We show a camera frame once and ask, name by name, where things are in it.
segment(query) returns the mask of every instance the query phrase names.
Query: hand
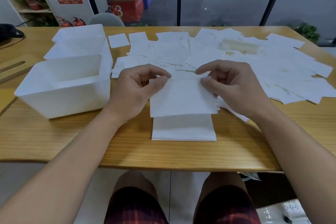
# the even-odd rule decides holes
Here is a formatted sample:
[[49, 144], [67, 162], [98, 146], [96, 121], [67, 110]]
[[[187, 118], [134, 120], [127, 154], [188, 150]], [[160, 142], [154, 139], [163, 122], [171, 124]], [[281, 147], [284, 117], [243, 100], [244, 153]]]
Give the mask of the hand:
[[253, 120], [256, 114], [273, 106], [248, 63], [216, 60], [200, 66], [195, 73], [207, 71], [211, 72], [201, 79], [202, 85], [224, 99], [233, 111]]
[[120, 125], [126, 123], [141, 112], [149, 98], [162, 89], [170, 77], [166, 70], [149, 64], [122, 70], [103, 111], [114, 115]]

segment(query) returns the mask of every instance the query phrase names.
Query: plant pot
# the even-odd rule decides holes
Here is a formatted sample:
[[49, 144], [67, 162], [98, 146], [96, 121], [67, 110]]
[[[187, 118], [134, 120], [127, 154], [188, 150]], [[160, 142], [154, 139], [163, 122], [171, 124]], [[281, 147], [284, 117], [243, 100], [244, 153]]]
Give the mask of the plant pot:
[[35, 0], [26, 0], [31, 10], [37, 11], [41, 10], [41, 6]]

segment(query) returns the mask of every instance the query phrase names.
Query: empty container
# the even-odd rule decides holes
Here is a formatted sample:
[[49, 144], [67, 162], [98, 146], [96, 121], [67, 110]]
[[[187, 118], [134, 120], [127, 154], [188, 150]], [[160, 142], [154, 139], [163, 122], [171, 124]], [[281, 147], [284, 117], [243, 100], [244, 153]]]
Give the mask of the empty container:
[[44, 59], [80, 57], [100, 54], [106, 66], [106, 76], [110, 77], [113, 65], [111, 51], [106, 37], [72, 39], [57, 42], [44, 56]]
[[64, 41], [70, 39], [96, 38], [96, 37], [106, 37], [102, 24], [61, 28], [57, 31], [56, 35], [54, 35], [52, 41], [56, 43], [58, 41]]
[[98, 54], [42, 61], [32, 67], [15, 95], [46, 118], [96, 110], [110, 98], [106, 74]]

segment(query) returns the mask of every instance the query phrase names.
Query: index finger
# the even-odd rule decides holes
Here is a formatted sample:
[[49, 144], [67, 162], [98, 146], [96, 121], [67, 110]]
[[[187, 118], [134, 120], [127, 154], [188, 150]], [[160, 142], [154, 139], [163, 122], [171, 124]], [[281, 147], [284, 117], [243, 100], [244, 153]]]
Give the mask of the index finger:
[[215, 60], [204, 65], [201, 65], [196, 69], [195, 74], [203, 74], [208, 71], [219, 70], [222, 72], [229, 72], [233, 68], [237, 68], [239, 62], [230, 61], [230, 60]]
[[160, 76], [166, 76], [168, 78], [171, 77], [171, 74], [168, 73], [166, 70], [164, 70], [161, 67], [157, 67], [151, 64], [147, 64], [147, 65], [140, 65], [140, 66], [136, 66], [136, 67], [132, 67], [130, 68], [130, 72], [134, 72], [137, 73], [138, 75], [141, 76], [153, 76], [153, 75], [160, 75]]

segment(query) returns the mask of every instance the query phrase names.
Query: shorts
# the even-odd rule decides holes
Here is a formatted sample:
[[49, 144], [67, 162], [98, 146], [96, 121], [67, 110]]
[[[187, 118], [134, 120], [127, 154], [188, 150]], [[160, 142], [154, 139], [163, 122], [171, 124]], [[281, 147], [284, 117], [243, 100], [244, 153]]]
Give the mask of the shorts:
[[[166, 224], [158, 201], [135, 187], [117, 190], [108, 204], [104, 224]], [[225, 185], [209, 193], [200, 203], [195, 224], [261, 224], [249, 195], [241, 188]]]

